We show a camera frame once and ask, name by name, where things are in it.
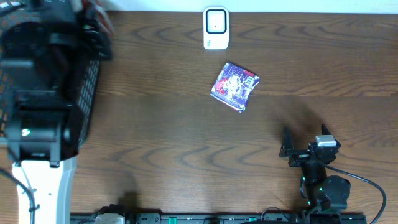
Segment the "purple snack packet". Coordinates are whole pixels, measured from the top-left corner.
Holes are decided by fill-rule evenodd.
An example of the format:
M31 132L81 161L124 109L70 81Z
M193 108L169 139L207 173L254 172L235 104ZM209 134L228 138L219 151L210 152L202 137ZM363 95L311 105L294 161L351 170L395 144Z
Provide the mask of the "purple snack packet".
M211 96L241 113L259 83L260 76L227 62L211 88Z

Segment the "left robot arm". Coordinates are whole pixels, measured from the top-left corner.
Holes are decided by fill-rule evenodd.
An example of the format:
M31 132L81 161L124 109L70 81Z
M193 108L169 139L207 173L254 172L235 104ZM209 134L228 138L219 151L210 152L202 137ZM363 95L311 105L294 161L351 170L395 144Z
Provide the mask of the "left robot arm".
M19 223L71 223L79 150L114 29L95 0L1 2L1 143Z

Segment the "orange-red snack bar wrapper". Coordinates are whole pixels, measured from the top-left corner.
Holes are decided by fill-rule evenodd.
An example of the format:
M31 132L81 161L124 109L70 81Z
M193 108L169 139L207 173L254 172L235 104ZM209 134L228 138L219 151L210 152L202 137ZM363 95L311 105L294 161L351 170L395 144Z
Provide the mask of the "orange-red snack bar wrapper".
M74 12L82 13L86 21L94 22L109 38L114 35L111 20L99 0L71 0Z

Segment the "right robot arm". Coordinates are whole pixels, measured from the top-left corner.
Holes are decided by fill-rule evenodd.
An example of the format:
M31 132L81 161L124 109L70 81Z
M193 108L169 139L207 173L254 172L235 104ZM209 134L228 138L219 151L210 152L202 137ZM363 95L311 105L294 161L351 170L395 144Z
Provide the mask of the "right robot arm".
M336 159L341 144L324 124L321 131L306 149L298 150L294 149L289 128L284 128L279 156L289 160L289 167L300 167L302 171L300 193L308 201L309 209L301 212L300 221L342 223L341 212L347 209L351 184L338 175L327 175L326 165Z

